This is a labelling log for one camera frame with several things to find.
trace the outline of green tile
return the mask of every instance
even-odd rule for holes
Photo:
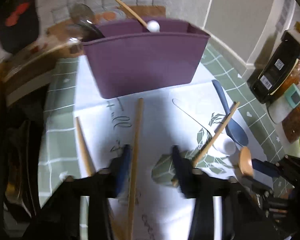
[[[74,130],[48,132],[47,137],[50,159],[77,157]]]
[[[39,196],[39,203],[40,203],[40,206],[42,207],[46,201],[48,200],[49,197],[42,197],[42,196]]]
[[[87,225],[88,223],[88,201],[85,196],[80,198],[80,224]]]
[[[160,157],[159,161],[156,163],[156,165],[153,167],[151,177],[154,179],[156,177],[159,177],[161,174],[169,171],[171,162],[172,162],[171,155],[163,154]]]
[[[231,82],[230,78],[227,75],[222,75],[216,77],[218,81],[220,82],[221,86],[225,89],[232,89],[235,88],[235,85]]]
[[[48,92],[47,93],[47,98],[46,98],[46,102],[45,102],[45,105],[44,105],[44,110],[49,110],[49,109],[52,109],[53,108],[53,93],[50,93]]]
[[[261,122],[256,122],[255,124],[250,126],[250,130],[260,144],[263,143],[263,141],[268,137],[266,130],[262,126]]]
[[[261,122],[263,123],[264,127],[266,128],[268,134],[271,134],[274,131],[274,127],[272,125],[272,122],[270,120],[270,118],[268,117],[268,115],[264,115],[261,119]]]
[[[240,92],[242,93],[242,95],[248,100],[251,101],[253,99],[255,99],[256,97],[252,94],[250,88],[248,87],[247,84],[239,87]]]
[[[282,159],[285,156],[285,152],[284,152],[283,148],[278,152],[278,156],[280,159]]]
[[[63,114],[55,114],[50,118],[49,129],[69,129],[74,127],[73,114],[63,113]]]
[[[58,114],[72,113],[73,111],[74,111],[74,106],[68,106],[58,110],[51,111],[51,116],[55,116]]]
[[[248,126],[252,125],[256,120],[259,119],[259,117],[249,104],[240,107],[239,112]]]
[[[271,161],[273,159],[273,157],[275,156],[276,151],[275,151],[274,145],[271,142],[270,138],[266,139],[266,141],[261,145],[261,147],[263,148],[263,152],[267,156],[267,160]]]
[[[279,149],[281,148],[281,142],[279,139],[278,134],[274,131],[271,135],[270,135],[271,141],[273,142],[274,146],[275,146],[275,150],[279,151]]]
[[[51,186],[55,190],[67,175],[81,178],[78,161],[59,161],[51,163]]]
[[[258,116],[263,116],[265,114],[265,110],[260,104],[260,102],[255,98],[253,101],[250,102],[250,105],[254,109],[254,111],[257,113]]]
[[[54,93],[54,101],[50,110],[74,104],[75,88],[53,91],[52,93]]]
[[[213,61],[210,64],[204,65],[212,75],[226,75],[223,68],[219,65],[217,61]]]
[[[225,71],[228,71],[233,68],[233,66],[228,61],[226,61],[224,57],[218,58],[218,61],[225,69]]]
[[[75,86],[76,74],[64,74],[57,77],[57,83],[49,90],[66,89]]]
[[[284,189],[285,182],[284,178],[279,177],[273,184],[274,197],[278,197],[281,191]]]
[[[239,90],[233,89],[227,91],[228,96],[230,96],[231,100],[234,102],[240,102],[240,105],[244,105],[247,103],[247,101],[243,98],[243,96],[240,94]]]
[[[39,191],[50,192],[50,171],[48,165],[38,165]]]
[[[43,134],[41,137],[39,162],[47,162],[47,161],[48,161],[47,140],[46,140],[46,134]]]
[[[202,58],[200,60],[200,62],[205,65],[205,63],[210,62],[212,60],[214,60],[215,57],[213,57],[213,55],[206,49],[202,55]]]
[[[207,48],[211,51],[211,53],[215,56],[215,57],[218,57],[220,54],[219,51],[217,51],[211,44],[210,46],[207,46]]]
[[[78,63],[79,59],[77,57],[70,57],[70,58],[60,58],[58,63]]]
[[[274,158],[273,158],[272,160],[268,160],[268,159],[267,159],[268,162],[271,161],[271,163],[273,163],[273,164],[274,164],[274,163],[277,163],[279,160],[280,160],[280,158],[279,158],[277,155],[274,156]]]
[[[234,84],[237,87],[240,86],[240,85],[242,85],[242,84],[245,84],[245,80],[239,77],[239,74],[238,74],[238,72],[235,69],[230,70],[228,72],[228,75],[230,76],[230,78],[232,79],[232,81],[234,82]]]

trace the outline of green tiled countertop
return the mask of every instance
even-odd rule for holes
[[[204,51],[201,63],[220,82],[230,98],[235,102],[240,102],[238,110],[254,137],[260,143],[267,160],[276,163],[283,158],[285,152],[268,114],[236,69],[209,43]],[[290,188],[292,188],[292,185],[282,177],[274,180],[275,196],[287,193],[287,189]]]
[[[263,148],[268,161],[275,163],[282,158],[284,151],[267,113],[235,68],[210,44],[207,45],[201,62],[218,79],[230,98],[240,101],[238,110]],[[77,68],[78,59],[59,60],[48,91],[44,111],[46,133],[42,137],[38,168],[41,205],[63,177],[80,177],[73,117]],[[283,178],[274,181],[276,196],[285,194],[291,187]]]

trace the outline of wooden spoon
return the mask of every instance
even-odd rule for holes
[[[239,168],[243,175],[253,177],[251,152],[248,147],[242,147],[239,154]]]

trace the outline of barcode label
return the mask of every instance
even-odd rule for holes
[[[284,63],[280,59],[277,59],[274,65],[277,67],[277,69],[281,70],[284,66]]]
[[[266,78],[265,75],[263,75],[261,78],[260,78],[260,81],[261,83],[266,87],[266,89],[270,89],[272,87],[272,84],[270,83],[270,81]]]

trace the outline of white ball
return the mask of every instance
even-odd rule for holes
[[[157,33],[160,31],[160,25],[157,21],[148,22],[147,29],[152,33]]]

